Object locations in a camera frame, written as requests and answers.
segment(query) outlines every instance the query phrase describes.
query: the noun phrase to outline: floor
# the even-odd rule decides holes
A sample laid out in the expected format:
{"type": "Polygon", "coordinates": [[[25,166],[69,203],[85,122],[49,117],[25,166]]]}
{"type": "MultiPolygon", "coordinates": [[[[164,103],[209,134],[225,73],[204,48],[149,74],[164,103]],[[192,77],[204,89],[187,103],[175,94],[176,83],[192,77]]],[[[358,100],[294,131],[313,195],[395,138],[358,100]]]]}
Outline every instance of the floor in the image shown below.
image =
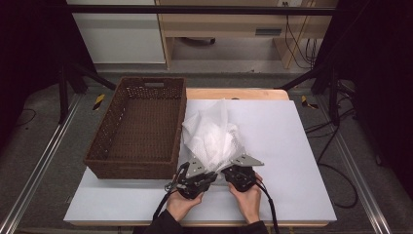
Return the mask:
{"type": "MultiPolygon", "coordinates": [[[[217,38],[213,45],[206,41],[182,38],[175,43],[172,60],[170,69],[153,64],[98,64],[97,68],[103,77],[113,82],[125,75],[184,75],[188,77],[188,87],[270,89],[308,70],[297,64],[284,69],[272,40],[265,38],[217,38]]],[[[297,60],[301,66],[306,65],[301,58],[297,60]]],[[[16,127],[8,146],[0,152],[0,218],[3,225],[8,217],[12,217],[16,224],[12,229],[16,229],[16,233],[118,233],[117,227],[85,228],[62,221],[85,169],[82,159],[99,124],[98,120],[113,94],[90,79],[87,82],[90,86],[88,92],[81,99],[77,99],[77,96],[72,98],[72,101],[79,101],[79,106],[64,136],[54,136],[56,128],[59,128],[58,92],[54,85],[33,94],[27,100],[26,110],[19,119],[21,126],[16,127]],[[105,101],[98,111],[92,111],[99,94],[106,94],[105,101]],[[50,152],[45,152],[52,137],[56,137],[59,144],[50,152]],[[38,169],[36,165],[39,160],[46,167],[35,179],[31,174],[38,169]],[[21,207],[23,213],[10,213],[16,205],[21,207]]],[[[304,82],[288,92],[296,103],[305,129],[328,121],[325,115],[327,98],[311,94],[309,88],[312,82],[304,82]],[[302,104],[302,96],[307,98],[310,106],[302,104]]],[[[340,98],[343,98],[340,101],[340,113],[352,109],[348,98],[340,98]]],[[[293,232],[283,228],[282,233],[413,233],[410,225],[413,223],[412,201],[392,170],[376,164],[374,150],[357,122],[357,114],[350,113],[343,116],[340,129],[327,147],[322,162],[350,178],[362,175],[361,183],[366,184],[367,190],[360,189],[357,203],[351,206],[356,197],[352,186],[330,168],[320,167],[338,220],[323,228],[294,228],[293,232]],[[357,166],[356,172],[349,168],[352,162],[357,166]],[[374,223],[380,217],[384,218],[379,220],[382,224],[374,223]]],[[[316,159],[329,142],[334,129],[327,125],[308,134],[316,159]]],[[[360,181],[354,184],[358,188],[360,181]]],[[[122,233],[130,232],[130,227],[122,228],[122,233]]],[[[1,233],[11,232],[3,229],[1,233]]]]}

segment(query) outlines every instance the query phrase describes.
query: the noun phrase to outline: gray carpet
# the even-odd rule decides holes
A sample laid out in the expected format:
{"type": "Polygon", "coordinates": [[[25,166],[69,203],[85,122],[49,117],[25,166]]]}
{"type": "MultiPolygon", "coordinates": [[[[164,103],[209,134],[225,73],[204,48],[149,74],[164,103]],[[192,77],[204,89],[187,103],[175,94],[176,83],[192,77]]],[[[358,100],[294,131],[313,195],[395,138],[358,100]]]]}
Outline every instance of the gray carpet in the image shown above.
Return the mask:
{"type": "MultiPolygon", "coordinates": [[[[145,74],[165,76],[171,74],[145,74]]],[[[182,74],[188,77],[188,87],[254,87],[273,88],[285,84],[297,77],[297,74],[275,76],[270,74],[240,73],[240,74],[182,74]]],[[[117,81],[119,74],[105,74],[105,77],[117,81]]],[[[307,95],[309,103],[316,100],[308,93],[305,85],[290,92],[290,98],[296,102],[304,128],[326,122],[320,109],[312,109],[301,105],[301,95],[307,95]]],[[[85,166],[82,159],[94,137],[99,120],[113,92],[96,86],[90,87],[83,97],[79,110],[60,144],[56,156],[48,167],[33,200],[26,210],[19,228],[43,227],[70,230],[106,230],[115,231],[116,227],[75,227],[63,221],[69,206],[66,200],[73,196],[82,177],[85,166]],[[94,101],[99,94],[107,94],[98,111],[93,111],[94,101]]],[[[24,187],[37,160],[52,136],[58,120],[58,92],[56,86],[40,91],[30,97],[27,108],[37,112],[34,119],[16,128],[12,140],[0,156],[0,184],[2,186],[0,199],[0,218],[4,218],[24,187]]],[[[341,112],[351,108],[348,100],[342,102],[341,112]]],[[[28,113],[23,113],[20,120],[29,119],[28,113]]],[[[314,133],[309,138],[316,158],[327,143],[330,135],[328,128],[314,133]]],[[[352,116],[342,121],[340,133],[362,169],[368,184],[377,199],[393,233],[413,233],[410,223],[413,223],[413,204],[405,194],[391,169],[378,167],[363,130],[352,116]]],[[[323,163],[334,166],[341,172],[346,169],[341,162],[339,151],[334,142],[328,147],[322,159],[323,163]]],[[[351,204],[354,193],[350,185],[339,175],[326,168],[320,169],[330,198],[338,204],[351,204]]],[[[358,202],[352,209],[334,207],[338,220],[324,228],[295,228],[295,233],[375,233],[364,211],[358,202]]]]}

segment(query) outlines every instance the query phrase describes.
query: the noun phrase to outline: person's right hand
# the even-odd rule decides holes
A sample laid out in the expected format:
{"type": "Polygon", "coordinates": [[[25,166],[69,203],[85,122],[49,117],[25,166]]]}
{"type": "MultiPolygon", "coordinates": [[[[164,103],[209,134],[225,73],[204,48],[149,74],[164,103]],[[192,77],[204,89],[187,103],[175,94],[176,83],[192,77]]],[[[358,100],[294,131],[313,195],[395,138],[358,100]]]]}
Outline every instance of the person's right hand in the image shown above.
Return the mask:
{"type": "MultiPolygon", "coordinates": [[[[262,181],[262,177],[255,173],[255,176],[262,181]]],[[[237,199],[240,212],[245,218],[246,223],[251,224],[259,221],[259,205],[261,201],[261,189],[257,185],[253,185],[246,192],[239,192],[232,183],[228,183],[230,192],[237,199]]]]}

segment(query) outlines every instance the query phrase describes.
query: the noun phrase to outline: white cabinet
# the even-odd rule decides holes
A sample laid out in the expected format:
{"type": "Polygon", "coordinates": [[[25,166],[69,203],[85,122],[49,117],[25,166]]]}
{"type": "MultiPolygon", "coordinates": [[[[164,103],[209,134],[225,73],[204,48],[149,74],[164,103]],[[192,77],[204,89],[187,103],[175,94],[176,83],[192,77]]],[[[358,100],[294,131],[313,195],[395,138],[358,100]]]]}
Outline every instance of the white cabinet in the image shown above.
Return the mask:
{"type": "MultiPolygon", "coordinates": [[[[155,5],[153,0],[67,0],[67,4],[155,5]]],[[[156,14],[73,14],[94,63],[165,63],[156,14]]]]}

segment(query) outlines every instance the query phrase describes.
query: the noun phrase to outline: person's left hand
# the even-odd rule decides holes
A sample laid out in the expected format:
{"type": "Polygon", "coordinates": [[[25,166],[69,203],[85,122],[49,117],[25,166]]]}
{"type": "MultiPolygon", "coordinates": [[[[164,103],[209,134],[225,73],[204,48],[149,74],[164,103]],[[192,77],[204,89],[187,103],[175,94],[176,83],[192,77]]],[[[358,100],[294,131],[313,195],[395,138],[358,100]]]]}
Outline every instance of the person's left hand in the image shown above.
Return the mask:
{"type": "Polygon", "coordinates": [[[167,202],[168,212],[175,218],[176,221],[182,220],[188,212],[196,205],[202,202],[204,193],[201,193],[195,199],[186,199],[180,195],[178,191],[170,194],[167,202]]]}

